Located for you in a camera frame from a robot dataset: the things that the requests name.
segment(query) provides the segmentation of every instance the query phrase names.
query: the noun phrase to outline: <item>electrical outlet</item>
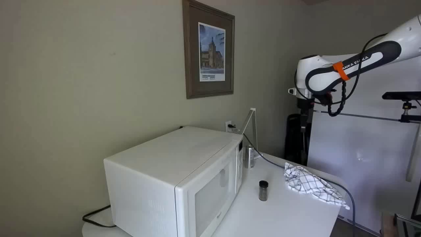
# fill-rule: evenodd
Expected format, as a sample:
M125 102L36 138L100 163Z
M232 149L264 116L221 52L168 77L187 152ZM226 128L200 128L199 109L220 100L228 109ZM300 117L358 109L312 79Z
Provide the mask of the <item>electrical outlet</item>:
M233 121L226 121L225 123L225 132L228 132L228 133L234 133L236 132L236 124L233 124Z

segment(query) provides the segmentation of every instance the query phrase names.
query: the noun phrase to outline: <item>framed picture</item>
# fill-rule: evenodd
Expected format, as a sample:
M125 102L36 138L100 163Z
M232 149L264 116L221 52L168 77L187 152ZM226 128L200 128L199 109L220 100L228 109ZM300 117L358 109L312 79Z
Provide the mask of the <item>framed picture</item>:
M234 92L234 16L183 0L187 98Z

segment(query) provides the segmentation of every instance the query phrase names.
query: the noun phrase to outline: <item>microwave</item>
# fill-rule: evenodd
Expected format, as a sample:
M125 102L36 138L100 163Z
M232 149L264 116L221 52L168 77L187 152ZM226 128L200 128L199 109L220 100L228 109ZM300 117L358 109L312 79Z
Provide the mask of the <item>microwave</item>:
M212 236L242 185L242 136L186 127L104 159L114 224L134 237Z

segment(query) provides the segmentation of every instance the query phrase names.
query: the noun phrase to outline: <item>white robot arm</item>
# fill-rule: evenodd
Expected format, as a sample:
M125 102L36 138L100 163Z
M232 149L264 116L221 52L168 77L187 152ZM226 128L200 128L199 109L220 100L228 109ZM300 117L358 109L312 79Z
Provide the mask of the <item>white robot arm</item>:
M296 88L288 92L299 99L317 99L330 106L330 92L337 84L376 67L418 55L421 55L421 15L343 62L329 62L321 55L301 59L297 66Z

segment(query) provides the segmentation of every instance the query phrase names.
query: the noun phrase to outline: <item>wall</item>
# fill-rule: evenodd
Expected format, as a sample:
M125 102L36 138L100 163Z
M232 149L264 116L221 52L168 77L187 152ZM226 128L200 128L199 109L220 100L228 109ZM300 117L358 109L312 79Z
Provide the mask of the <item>wall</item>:
M182 0L0 1L0 236L80 236L108 204L103 158L258 108L280 154L307 8L207 0L236 16L234 95L187 100Z
M418 0L328 0L307 12L308 54L354 54L374 36L421 13Z

